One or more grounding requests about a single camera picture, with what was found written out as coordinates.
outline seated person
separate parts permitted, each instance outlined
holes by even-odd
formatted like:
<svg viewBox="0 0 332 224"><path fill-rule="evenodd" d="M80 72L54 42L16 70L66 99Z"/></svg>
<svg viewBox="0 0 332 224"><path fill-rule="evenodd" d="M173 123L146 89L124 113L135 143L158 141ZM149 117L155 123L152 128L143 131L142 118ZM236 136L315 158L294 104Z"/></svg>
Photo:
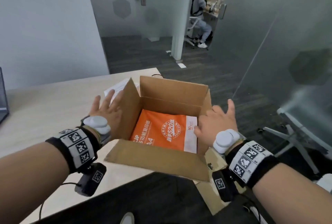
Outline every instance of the seated person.
<svg viewBox="0 0 332 224"><path fill-rule="evenodd" d="M198 47L200 48L207 48L205 44L205 40L209 37L212 28L209 24L207 24L203 19L203 11L206 10L207 12L212 12L211 8L206 5L205 0L192 0L191 9L190 9L190 16L198 17L198 21L196 26L200 28L199 33L197 34L194 42L198 42Z"/></svg>

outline open cardboard box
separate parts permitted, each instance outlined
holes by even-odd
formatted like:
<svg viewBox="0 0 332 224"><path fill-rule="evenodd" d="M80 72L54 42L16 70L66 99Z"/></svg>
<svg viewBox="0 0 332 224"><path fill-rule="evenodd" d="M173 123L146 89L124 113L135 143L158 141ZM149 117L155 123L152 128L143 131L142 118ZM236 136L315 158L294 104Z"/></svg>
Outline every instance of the open cardboard box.
<svg viewBox="0 0 332 224"><path fill-rule="evenodd" d="M213 215L224 208L227 203L219 196L212 172L225 167L226 162L212 148L208 150L200 139L197 140L197 154L128 141L142 109L173 115L205 115L212 108L209 87L141 76L141 96L132 79L123 92L122 120L116 135L119 141L105 161L192 179Z"/></svg>

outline gray pants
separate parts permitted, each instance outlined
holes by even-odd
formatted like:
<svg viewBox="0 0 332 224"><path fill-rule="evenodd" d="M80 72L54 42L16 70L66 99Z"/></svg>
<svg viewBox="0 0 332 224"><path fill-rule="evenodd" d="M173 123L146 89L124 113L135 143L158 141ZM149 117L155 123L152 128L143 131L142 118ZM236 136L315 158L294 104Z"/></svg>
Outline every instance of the gray pants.
<svg viewBox="0 0 332 224"><path fill-rule="evenodd" d="M201 39L201 43L205 42L205 40L209 37L212 28L209 24L207 24L205 21L203 20L198 20L196 23L196 26L200 28L200 31L198 32L196 37L201 37L202 35L202 39Z"/></svg>

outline hand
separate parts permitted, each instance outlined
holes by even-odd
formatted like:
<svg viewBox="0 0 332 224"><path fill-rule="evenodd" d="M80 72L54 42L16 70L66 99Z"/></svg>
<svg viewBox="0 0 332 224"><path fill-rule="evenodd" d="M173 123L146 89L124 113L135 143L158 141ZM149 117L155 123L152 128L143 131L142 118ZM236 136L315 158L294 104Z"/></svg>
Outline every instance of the hand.
<svg viewBox="0 0 332 224"><path fill-rule="evenodd" d="M100 96L96 96L89 112L90 116L102 116L107 119L108 125L110 126L112 139L118 131L122 116L122 110L119 108L119 103L123 96L123 91L120 91L118 95L114 98L112 103L110 103L112 97L114 96L114 93L114 90L110 90L110 92L107 94L104 101L102 102L100 108Z"/></svg>
<svg viewBox="0 0 332 224"><path fill-rule="evenodd" d="M235 120L235 105L228 99L228 110L224 113L220 106L212 106L212 110L206 112L206 116L199 116L198 125L195 126L194 133L203 143L212 147L215 137L221 131L233 129L237 131Z"/></svg>

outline person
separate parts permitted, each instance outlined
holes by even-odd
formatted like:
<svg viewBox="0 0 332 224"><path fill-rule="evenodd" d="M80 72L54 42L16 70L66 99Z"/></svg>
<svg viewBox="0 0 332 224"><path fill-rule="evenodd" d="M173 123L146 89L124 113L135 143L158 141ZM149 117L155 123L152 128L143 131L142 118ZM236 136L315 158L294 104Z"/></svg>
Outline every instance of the person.
<svg viewBox="0 0 332 224"><path fill-rule="evenodd" d="M103 127L107 128L104 122L100 124L98 120L94 120L93 124L91 120L84 120L83 122L90 126L79 127L79 130L84 129L96 151L114 138L112 134L119 127L122 114L119 102L123 93L120 92L110 103L113 95L114 90L111 90L101 105L100 96L95 97L89 112L91 118L107 120L106 123L110 126L110 138L105 142L99 142L102 135L108 134L100 130ZM195 127L194 131L200 141L210 147L215 145L220 133L237 132L233 101L228 100L226 113L219 106L213 106L205 116L199 117L199 126ZM73 165L65 148L60 148L62 143L60 140L50 138L46 142L0 159L0 223L21 222L42 204L70 173L80 169L81 166ZM228 147L225 151L226 160L243 144L243 140L238 140ZM252 185L252 190L276 223L331 223L332 196L326 190L282 163L275 163L271 169L265 167L260 172L261 177ZM127 213L122 223L134 223L134 216Z"/></svg>
<svg viewBox="0 0 332 224"><path fill-rule="evenodd" d="M205 0L192 0L190 16L198 18L196 26L200 28L199 33L194 38L194 43L198 43L198 47L207 48L205 40L209 37L212 27L204 21L203 11L212 12Z"/></svg>

